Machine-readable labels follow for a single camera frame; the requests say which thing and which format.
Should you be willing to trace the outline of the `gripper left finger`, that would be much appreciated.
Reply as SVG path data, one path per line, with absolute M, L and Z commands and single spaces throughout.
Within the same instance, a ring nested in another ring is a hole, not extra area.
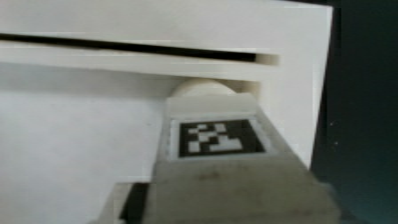
M 117 183 L 94 224 L 142 224 L 149 183 Z

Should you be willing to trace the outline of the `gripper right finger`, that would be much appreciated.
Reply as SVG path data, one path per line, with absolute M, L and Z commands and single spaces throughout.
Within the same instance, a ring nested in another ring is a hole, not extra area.
M 334 186 L 327 182 L 320 182 L 320 185 L 322 185 L 322 187 L 325 188 L 325 190 L 329 192 L 329 195 L 330 195 L 330 198 L 332 198 L 334 202 L 339 203 Z

